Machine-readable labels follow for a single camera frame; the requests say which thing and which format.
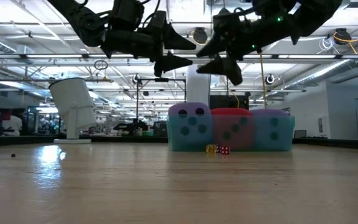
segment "security camera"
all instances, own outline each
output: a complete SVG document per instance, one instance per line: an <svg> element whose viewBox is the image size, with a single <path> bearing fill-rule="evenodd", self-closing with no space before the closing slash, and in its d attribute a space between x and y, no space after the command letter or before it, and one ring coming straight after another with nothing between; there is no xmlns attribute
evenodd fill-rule
<svg viewBox="0 0 358 224"><path fill-rule="evenodd" d="M270 74L268 77L265 78L265 84L266 85L271 85L274 82L274 76L272 74Z"/></svg>
<svg viewBox="0 0 358 224"><path fill-rule="evenodd" d="M208 40L208 35L206 34L204 28L196 27L196 29L193 31L193 40L197 44L205 44Z"/></svg>

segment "workstation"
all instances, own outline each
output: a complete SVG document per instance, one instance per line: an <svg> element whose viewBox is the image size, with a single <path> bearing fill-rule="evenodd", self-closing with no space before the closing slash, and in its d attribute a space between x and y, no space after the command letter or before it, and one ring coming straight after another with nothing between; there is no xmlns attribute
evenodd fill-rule
<svg viewBox="0 0 358 224"><path fill-rule="evenodd" d="M0 223L358 222L358 1L316 2L1 0Z"/></svg>

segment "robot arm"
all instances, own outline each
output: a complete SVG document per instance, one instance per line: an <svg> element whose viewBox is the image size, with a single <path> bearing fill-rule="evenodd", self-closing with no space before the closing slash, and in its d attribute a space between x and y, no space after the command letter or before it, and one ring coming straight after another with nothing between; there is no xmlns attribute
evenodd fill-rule
<svg viewBox="0 0 358 224"><path fill-rule="evenodd" d="M201 66L198 73L225 75L233 85L242 83L241 70L236 61L251 52L262 52L262 47L286 37L295 45L300 37L309 36L331 18L342 0L302 0L294 14L289 12L297 0L253 0L253 7L239 12L223 8L213 17L214 35L198 53L197 57L216 55ZM240 21L239 16L256 13L260 19ZM226 58L219 52L226 51Z"/></svg>
<svg viewBox="0 0 358 224"><path fill-rule="evenodd" d="M138 28L143 18L144 3L137 0L115 0L112 10L94 13L75 0L48 0L71 24L81 41L90 47L101 47L108 58L113 52L145 57L155 62L157 77L167 71L191 65L191 60L174 56L166 49L194 50L196 45L173 30L166 12L155 11L146 28Z"/></svg>

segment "white pillar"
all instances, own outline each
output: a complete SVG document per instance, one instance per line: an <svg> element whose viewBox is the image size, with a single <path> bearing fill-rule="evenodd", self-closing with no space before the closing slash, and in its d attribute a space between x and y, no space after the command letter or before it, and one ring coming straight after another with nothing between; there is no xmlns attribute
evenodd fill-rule
<svg viewBox="0 0 358 224"><path fill-rule="evenodd" d="M186 76L187 102L204 103L209 106L211 75L198 74L197 65L190 65Z"/></svg>

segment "wooden table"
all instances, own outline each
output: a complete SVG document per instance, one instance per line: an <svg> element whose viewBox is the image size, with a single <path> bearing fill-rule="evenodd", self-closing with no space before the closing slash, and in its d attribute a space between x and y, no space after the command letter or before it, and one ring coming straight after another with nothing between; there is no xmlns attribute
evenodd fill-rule
<svg viewBox="0 0 358 224"><path fill-rule="evenodd" d="M358 150L4 146L0 223L358 224Z"/></svg>

